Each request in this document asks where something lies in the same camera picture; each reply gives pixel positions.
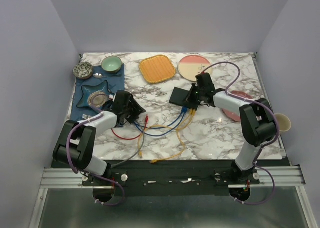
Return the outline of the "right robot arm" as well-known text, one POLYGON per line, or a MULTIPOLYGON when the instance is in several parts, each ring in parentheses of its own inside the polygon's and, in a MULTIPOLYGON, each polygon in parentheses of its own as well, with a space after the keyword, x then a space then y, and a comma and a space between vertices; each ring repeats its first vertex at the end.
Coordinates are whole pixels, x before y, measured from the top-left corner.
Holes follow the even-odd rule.
POLYGON ((208 73, 196 76, 196 84, 190 90, 175 87, 170 96, 171 104, 197 110, 200 105, 224 109, 240 116, 244 144, 235 159, 236 168, 230 171, 230 179, 241 184, 248 178, 264 147, 277 141, 279 124, 270 103, 265 98, 251 100, 215 88, 208 73))

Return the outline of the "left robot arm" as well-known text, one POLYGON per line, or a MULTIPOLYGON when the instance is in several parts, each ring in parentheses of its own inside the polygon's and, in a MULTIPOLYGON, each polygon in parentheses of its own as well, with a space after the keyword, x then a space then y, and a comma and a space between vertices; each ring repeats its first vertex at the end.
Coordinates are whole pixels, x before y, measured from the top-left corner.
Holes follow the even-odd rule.
POLYGON ((54 161, 69 165, 76 174, 79 171, 93 174, 93 179, 104 186, 110 182, 112 165, 93 155, 96 136, 122 126, 125 121, 134 123, 146 110, 124 90, 114 95, 95 94, 93 98, 96 97, 111 101, 110 109, 101 110, 90 105, 96 115, 81 121, 66 121, 52 156, 54 161))

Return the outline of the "black network switch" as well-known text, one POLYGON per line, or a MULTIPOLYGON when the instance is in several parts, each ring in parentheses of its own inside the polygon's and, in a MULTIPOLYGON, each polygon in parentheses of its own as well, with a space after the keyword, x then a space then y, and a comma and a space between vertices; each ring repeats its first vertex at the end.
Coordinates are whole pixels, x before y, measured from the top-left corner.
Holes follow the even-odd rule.
POLYGON ((199 102, 195 91, 188 91, 178 87, 173 89, 169 103, 193 110, 197 110, 199 107, 199 102))

